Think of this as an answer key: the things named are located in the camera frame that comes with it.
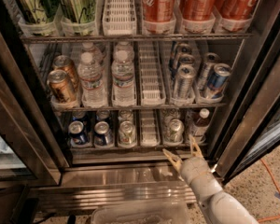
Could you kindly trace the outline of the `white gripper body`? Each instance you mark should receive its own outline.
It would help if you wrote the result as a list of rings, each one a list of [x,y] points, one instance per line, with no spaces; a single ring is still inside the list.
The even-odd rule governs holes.
[[[207,161],[202,157],[191,157],[184,160],[180,168],[180,175],[189,185],[196,177],[210,172]]]

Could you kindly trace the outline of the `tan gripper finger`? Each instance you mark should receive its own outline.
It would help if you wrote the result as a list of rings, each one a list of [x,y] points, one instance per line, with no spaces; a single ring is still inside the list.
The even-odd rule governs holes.
[[[190,154],[194,157],[203,157],[202,151],[197,144],[195,138],[190,134],[189,135],[189,146],[190,146]]]
[[[173,154],[172,152],[170,152],[169,150],[167,150],[165,148],[162,150],[162,152],[165,155],[165,157],[167,158],[167,160],[173,165],[175,170],[179,173],[181,166],[183,164],[183,161],[180,159],[180,157],[177,156],[176,154]]]

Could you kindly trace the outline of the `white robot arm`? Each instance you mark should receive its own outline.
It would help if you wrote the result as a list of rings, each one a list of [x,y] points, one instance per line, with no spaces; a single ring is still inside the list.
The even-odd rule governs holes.
[[[191,134],[189,143],[190,156],[186,160],[165,148],[162,152],[192,189],[206,223],[259,224],[239,201],[221,187]]]

